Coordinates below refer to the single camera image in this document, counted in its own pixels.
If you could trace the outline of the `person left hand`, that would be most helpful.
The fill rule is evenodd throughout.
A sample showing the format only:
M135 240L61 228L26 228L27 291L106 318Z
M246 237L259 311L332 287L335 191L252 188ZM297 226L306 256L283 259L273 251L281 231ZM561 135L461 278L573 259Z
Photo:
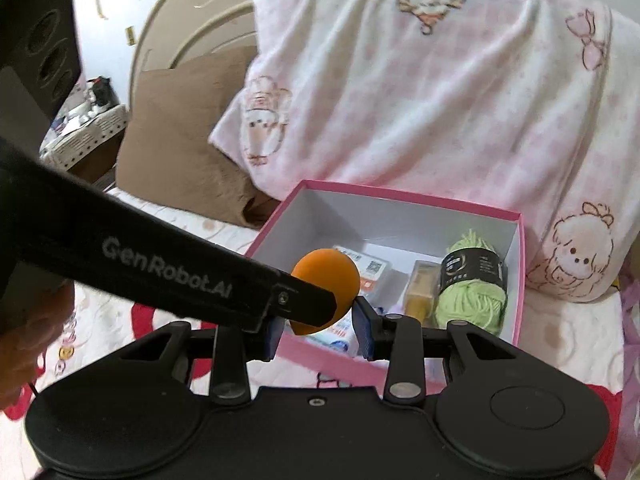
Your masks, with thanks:
M1 336L1 409L14 405L22 388L37 377L38 356L62 334L74 312L75 286L65 280L45 292L28 321Z

